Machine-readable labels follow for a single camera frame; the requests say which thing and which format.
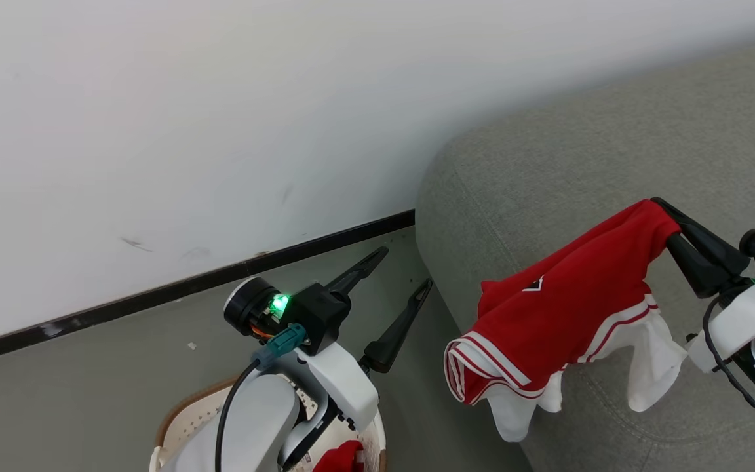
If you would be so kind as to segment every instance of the green light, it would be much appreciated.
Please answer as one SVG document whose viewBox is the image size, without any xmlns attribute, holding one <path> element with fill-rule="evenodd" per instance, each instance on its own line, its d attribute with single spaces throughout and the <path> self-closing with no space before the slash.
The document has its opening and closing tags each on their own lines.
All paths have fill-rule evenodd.
<svg viewBox="0 0 755 472">
<path fill-rule="evenodd" d="M 273 295 L 273 301 L 270 302 L 270 311 L 273 312 L 273 316 L 280 319 L 281 314 L 284 313 L 284 308 L 287 307 L 287 302 L 289 301 L 290 297 L 284 294 L 278 293 Z"/>
</svg>

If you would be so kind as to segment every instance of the cable connector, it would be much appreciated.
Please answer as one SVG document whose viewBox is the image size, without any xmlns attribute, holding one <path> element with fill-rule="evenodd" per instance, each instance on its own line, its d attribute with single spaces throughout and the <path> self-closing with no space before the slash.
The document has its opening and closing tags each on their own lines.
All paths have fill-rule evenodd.
<svg viewBox="0 0 755 472">
<path fill-rule="evenodd" d="M 308 332 L 305 331 L 305 328 L 302 325 L 299 323 L 293 323 L 290 326 L 287 326 L 284 331 L 279 332 L 279 334 L 276 334 L 275 337 L 267 341 L 267 344 L 265 344 L 264 347 L 261 347 L 261 349 L 252 353 L 252 360 L 255 361 L 257 359 L 258 362 L 260 362 L 258 364 L 258 370 L 264 370 L 264 368 L 267 368 L 272 364 L 275 359 L 278 359 L 286 353 L 293 351 L 293 349 L 302 346 L 302 343 L 307 336 Z"/>
</svg>

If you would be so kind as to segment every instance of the black cable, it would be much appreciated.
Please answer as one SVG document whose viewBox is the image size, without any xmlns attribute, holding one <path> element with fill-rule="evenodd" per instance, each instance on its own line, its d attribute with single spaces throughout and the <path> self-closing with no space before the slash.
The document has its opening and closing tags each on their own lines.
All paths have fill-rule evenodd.
<svg viewBox="0 0 755 472">
<path fill-rule="evenodd" d="M 231 401 L 235 398 L 237 389 L 241 387 L 241 384 L 246 377 L 249 377 L 249 373 L 255 370 L 261 362 L 258 359 L 249 363 L 249 365 L 241 372 L 240 376 L 235 380 L 235 385 L 229 389 L 229 394 L 225 396 L 223 406 L 221 408 L 221 418 L 218 421 L 218 438 L 215 440 L 215 472 L 221 472 L 221 456 L 223 455 L 223 430 L 225 429 L 225 415 L 229 412 L 229 406 Z"/>
<path fill-rule="evenodd" d="M 721 302 L 725 296 L 732 295 L 734 292 L 742 292 L 742 290 L 745 290 L 746 287 L 737 287 L 730 290 L 725 290 L 725 292 L 721 293 L 721 295 L 717 296 L 715 299 L 713 299 L 712 302 L 710 302 L 709 307 L 707 307 L 707 312 L 704 313 L 704 341 L 707 342 L 707 347 L 709 347 L 710 352 L 712 353 L 712 356 L 716 358 L 716 364 L 718 364 L 718 367 L 721 368 L 722 372 L 727 376 L 727 379 L 730 380 L 730 384 L 733 385 L 733 388 L 737 389 L 740 394 L 742 394 L 742 397 L 744 397 L 745 401 L 755 409 L 755 399 L 751 397 L 749 393 L 747 393 L 747 390 L 742 386 L 741 383 L 738 382 L 736 379 L 736 376 L 733 375 L 733 373 L 727 368 L 727 364 L 724 362 L 724 359 L 722 359 L 721 356 L 719 356 L 718 350 L 716 349 L 715 344 L 713 344 L 712 337 L 710 335 L 710 317 L 712 316 L 712 310 L 716 307 L 718 302 Z"/>
</svg>

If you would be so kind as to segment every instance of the white basket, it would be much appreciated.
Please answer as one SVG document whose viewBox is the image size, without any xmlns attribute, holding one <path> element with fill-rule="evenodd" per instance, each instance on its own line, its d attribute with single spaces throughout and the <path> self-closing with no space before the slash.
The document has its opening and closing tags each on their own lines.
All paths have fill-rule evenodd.
<svg viewBox="0 0 755 472">
<path fill-rule="evenodd" d="M 198 429 L 215 418 L 235 380 L 225 380 L 197 392 L 180 401 L 179 405 L 165 416 L 156 435 L 156 448 L 150 456 L 149 472 L 157 472 Z M 317 411 L 317 404 L 301 389 L 296 389 L 296 393 L 305 405 L 308 418 L 311 418 Z M 383 432 L 380 412 L 362 433 L 351 431 L 347 422 L 332 422 L 311 447 L 308 455 L 292 469 L 293 472 L 311 472 L 324 453 L 350 439 L 356 439 L 363 444 L 365 472 L 386 472 L 386 434 Z"/>
</svg>

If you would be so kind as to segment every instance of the gray sofa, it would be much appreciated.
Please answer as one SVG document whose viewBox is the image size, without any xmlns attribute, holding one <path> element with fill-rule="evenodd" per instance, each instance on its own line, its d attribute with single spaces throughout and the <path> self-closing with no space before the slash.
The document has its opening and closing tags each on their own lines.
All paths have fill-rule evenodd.
<svg viewBox="0 0 755 472">
<path fill-rule="evenodd" d="M 456 138 L 423 181 L 417 243 L 464 331 L 480 281 L 521 271 L 653 196 L 735 244 L 755 227 L 755 46 Z M 705 303 L 668 254 L 648 283 L 683 344 Z M 755 412 L 722 374 L 687 361 L 671 391 L 635 413 L 625 398 L 630 356 L 568 368 L 563 411 L 538 410 L 521 443 L 535 472 L 755 471 Z"/>
</svg>

